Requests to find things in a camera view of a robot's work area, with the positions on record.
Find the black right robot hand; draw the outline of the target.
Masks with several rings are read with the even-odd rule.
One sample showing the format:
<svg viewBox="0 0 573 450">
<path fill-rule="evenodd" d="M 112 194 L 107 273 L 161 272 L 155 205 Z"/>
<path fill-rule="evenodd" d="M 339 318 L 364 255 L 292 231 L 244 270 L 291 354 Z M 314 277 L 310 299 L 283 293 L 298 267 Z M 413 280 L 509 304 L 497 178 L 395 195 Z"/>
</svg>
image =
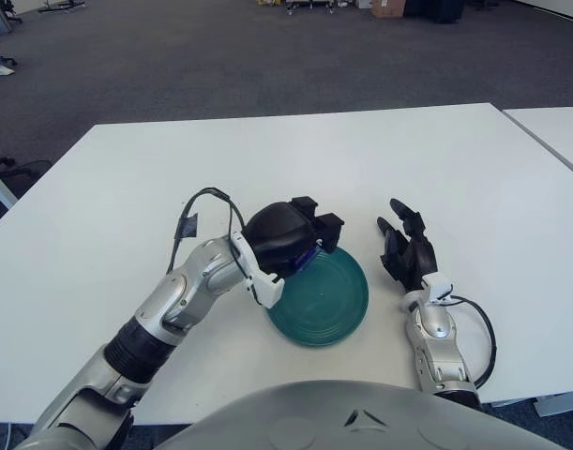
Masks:
<svg viewBox="0 0 573 450">
<path fill-rule="evenodd" d="M 385 239 L 381 263 L 406 292 L 422 290 L 422 277 L 438 271 L 433 246 L 424 234 L 426 227 L 423 218 L 419 212 L 397 199 L 391 199 L 389 204 L 402 221 L 403 232 L 395 229 L 383 217 L 377 218 L 377 225 Z"/>
</svg>

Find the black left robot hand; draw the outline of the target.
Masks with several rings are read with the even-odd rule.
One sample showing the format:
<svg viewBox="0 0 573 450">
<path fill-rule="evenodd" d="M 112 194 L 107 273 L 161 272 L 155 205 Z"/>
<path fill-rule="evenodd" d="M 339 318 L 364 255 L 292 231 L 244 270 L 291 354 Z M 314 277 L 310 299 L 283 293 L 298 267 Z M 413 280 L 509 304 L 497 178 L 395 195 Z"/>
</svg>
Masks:
<svg viewBox="0 0 573 450">
<path fill-rule="evenodd" d="M 323 251 L 338 246 L 344 221 L 333 213 L 317 216 L 317 202 L 309 196 L 274 202 L 256 213 L 242 234 L 260 268 L 289 278 Z"/>
</svg>

